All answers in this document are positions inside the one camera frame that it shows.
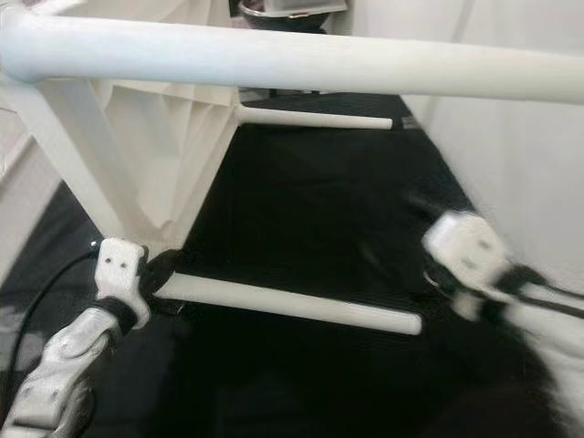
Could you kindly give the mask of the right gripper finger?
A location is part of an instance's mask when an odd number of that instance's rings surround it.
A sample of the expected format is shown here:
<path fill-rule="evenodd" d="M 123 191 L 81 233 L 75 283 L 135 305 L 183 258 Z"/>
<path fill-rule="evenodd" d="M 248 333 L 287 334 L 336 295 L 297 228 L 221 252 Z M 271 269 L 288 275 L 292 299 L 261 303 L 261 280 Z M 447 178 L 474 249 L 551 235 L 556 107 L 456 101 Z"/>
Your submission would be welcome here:
<path fill-rule="evenodd" d="M 447 212 L 451 212 L 453 207 L 447 202 L 427 196 L 426 193 L 406 192 L 406 209 L 413 216 L 433 223 Z"/>

